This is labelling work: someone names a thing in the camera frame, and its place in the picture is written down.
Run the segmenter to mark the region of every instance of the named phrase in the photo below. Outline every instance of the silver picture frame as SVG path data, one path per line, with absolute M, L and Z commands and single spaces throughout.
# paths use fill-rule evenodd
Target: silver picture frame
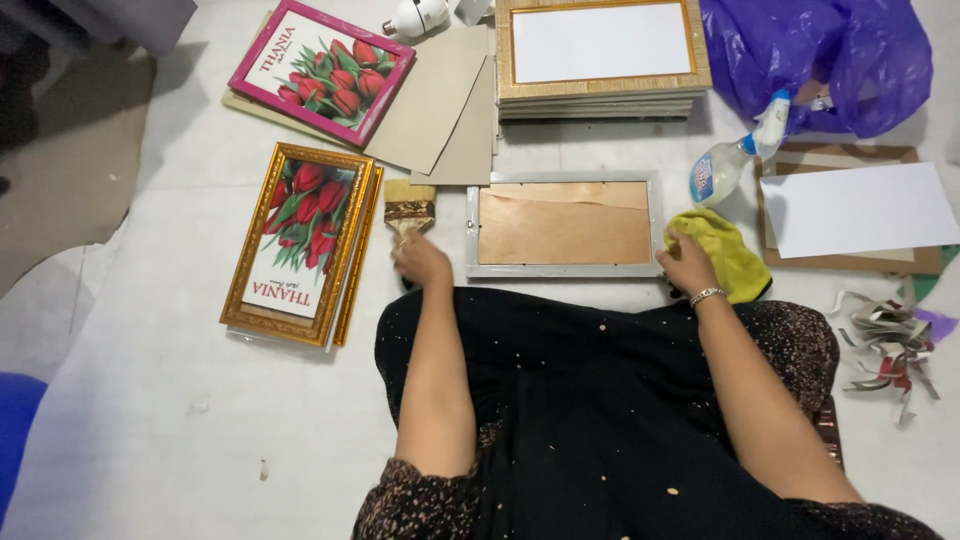
M 558 184 L 566 182 L 645 182 L 650 215 L 649 264 L 481 264 L 480 186 L 467 189 L 467 278 L 655 278 L 663 268 L 653 257 L 662 249 L 663 206 L 657 171 L 558 171 L 491 173 L 491 184 Z

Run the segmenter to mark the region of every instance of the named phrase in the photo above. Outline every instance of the gold picture frame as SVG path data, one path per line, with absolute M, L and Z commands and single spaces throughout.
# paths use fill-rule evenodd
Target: gold picture frame
M 220 322 L 315 346 L 325 346 L 331 337 L 333 344 L 343 345 L 382 176 L 383 168 L 372 158 L 278 143 Z M 331 238 L 334 247 L 322 255 L 314 252 L 323 249 L 318 245 L 329 246 Z M 251 283 L 252 274 L 262 283 Z M 313 293 L 319 293 L 316 307 L 308 298 Z
M 680 4 L 684 12 L 687 51 L 691 71 L 668 75 L 642 75 L 543 83 L 515 83 L 514 13 L 554 12 L 649 4 Z M 707 90 L 712 87 L 707 43 L 698 0 L 496 0 L 497 98 L 549 100 L 589 95 L 667 93 L 676 90 Z

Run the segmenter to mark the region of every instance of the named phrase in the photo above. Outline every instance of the blue plastic bag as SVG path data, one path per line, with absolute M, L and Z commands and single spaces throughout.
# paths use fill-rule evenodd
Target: blue plastic bag
M 788 133 L 886 133 L 930 97 L 930 42 L 908 0 L 701 0 L 713 87 L 753 118 L 812 78 L 831 110 L 790 109 Z

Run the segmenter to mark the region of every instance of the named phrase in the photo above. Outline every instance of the right hand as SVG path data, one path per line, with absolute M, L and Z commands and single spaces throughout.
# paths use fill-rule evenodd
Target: right hand
M 423 289 L 453 286 L 450 259 L 420 233 L 407 233 L 402 239 L 394 237 L 394 269 Z
M 657 262 L 666 277 L 687 295 L 693 296 L 709 288 L 720 288 L 713 263 L 704 248 L 693 238 L 672 229 L 667 230 L 677 243 L 666 253 L 657 250 Z

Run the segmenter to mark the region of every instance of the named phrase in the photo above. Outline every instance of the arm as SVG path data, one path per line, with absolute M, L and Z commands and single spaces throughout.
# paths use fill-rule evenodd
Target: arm
M 407 235 L 394 259 L 400 274 L 423 286 L 394 457 L 425 475 L 465 475 L 475 459 L 476 420 L 453 310 L 450 261 L 419 233 Z
M 670 281 L 692 295 L 719 287 L 703 248 L 685 235 L 670 235 L 679 256 L 657 252 Z M 696 311 L 717 402 L 743 468 L 781 498 L 862 503 L 727 298 L 707 297 Z

